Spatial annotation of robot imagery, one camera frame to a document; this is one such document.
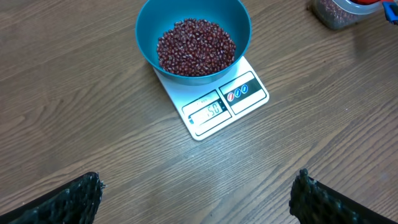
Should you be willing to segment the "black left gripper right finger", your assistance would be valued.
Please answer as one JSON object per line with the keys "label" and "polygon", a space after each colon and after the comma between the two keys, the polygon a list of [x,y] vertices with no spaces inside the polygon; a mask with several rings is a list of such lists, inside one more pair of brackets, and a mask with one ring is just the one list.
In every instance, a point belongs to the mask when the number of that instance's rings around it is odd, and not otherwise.
{"label": "black left gripper right finger", "polygon": [[289,208],[301,224],[397,224],[311,178],[306,169],[292,184]]}

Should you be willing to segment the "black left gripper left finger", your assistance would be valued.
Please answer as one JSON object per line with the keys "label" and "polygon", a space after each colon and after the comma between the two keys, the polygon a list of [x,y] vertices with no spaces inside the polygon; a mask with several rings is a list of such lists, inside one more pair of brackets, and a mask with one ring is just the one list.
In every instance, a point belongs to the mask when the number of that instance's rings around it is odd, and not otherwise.
{"label": "black left gripper left finger", "polygon": [[104,182],[87,172],[39,198],[1,215],[1,223],[92,224],[103,196]]}

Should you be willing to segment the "red measuring scoop blue handle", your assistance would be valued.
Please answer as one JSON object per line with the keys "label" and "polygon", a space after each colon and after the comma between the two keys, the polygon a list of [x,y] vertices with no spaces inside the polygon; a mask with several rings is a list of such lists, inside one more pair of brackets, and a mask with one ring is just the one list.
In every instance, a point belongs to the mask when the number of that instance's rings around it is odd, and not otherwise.
{"label": "red measuring scoop blue handle", "polygon": [[386,20],[391,24],[397,25],[397,0],[353,0],[353,2],[362,5],[381,3]]}

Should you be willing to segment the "white digital kitchen scale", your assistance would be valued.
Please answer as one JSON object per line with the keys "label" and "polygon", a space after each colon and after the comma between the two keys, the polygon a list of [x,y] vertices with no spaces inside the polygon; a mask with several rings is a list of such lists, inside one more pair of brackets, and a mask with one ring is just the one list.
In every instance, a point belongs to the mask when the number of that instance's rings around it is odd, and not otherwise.
{"label": "white digital kitchen scale", "polygon": [[241,57],[223,77],[206,85],[179,84],[156,73],[192,138],[201,141],[269,101],[260,78]]}

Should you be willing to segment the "red beans in bowl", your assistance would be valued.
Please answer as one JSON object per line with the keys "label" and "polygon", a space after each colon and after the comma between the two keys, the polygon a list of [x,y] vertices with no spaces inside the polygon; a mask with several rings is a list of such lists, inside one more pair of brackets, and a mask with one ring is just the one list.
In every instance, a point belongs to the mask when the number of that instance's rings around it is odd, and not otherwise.
{"label": "red beans in bowl", "polygon": [[236,44],[217,23],[188,18],[159,37],[159,66],[166,72],[201,77],[220,72],[235,61]]}

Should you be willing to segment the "blue plastic bowl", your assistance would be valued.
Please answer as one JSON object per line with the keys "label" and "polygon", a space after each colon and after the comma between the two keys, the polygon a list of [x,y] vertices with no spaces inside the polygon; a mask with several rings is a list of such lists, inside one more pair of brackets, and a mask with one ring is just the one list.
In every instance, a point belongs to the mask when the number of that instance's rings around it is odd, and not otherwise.
{"label": "blue plastic bowl", "polygon": [[[159,65],[156,51],[158,38],[188,18],[215,22],[236,44],[235,61],[224,70],[200,77],[175,75]],[[206,85],[225,76],[246,53],[252,36],[251,17],[240,0],[148,0],[141,8],[135,26],[136,42],[141,54],[161,76],[182,85]]]}

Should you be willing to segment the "clear plastic food container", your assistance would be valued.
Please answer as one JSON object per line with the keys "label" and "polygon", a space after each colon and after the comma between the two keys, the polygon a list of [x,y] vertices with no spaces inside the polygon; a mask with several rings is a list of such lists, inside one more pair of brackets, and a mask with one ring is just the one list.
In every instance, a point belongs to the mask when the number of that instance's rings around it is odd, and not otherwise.
{"label": "clear plastic food container", "polygon": [[311,0],[309,8],[332,30],[357,24],[382,9],[380,0]]}

